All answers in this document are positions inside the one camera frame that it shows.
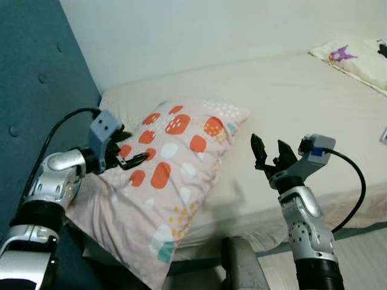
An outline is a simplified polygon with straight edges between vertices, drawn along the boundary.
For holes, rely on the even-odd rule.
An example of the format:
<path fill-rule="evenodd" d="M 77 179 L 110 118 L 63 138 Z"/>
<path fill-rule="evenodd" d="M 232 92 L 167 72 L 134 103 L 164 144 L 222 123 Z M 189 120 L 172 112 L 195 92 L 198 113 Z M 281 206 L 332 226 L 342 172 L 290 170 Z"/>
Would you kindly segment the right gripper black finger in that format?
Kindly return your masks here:
<path fill-rule="evenodd" d="M 265 171 L 267 153 L 265 151 L 265 144 L 263 143 L 262 138 L 255 134 L 251 134 L 250 146 L 255 157 L 255 169 L 259 171 Z"/>
<path fill-rule="evenodd" d="M 296 152 L 290 147 L 285 141 L 282 141 L 281 139 L 277 140 L 278 143 L 278 156 L 296 156 Z"/>

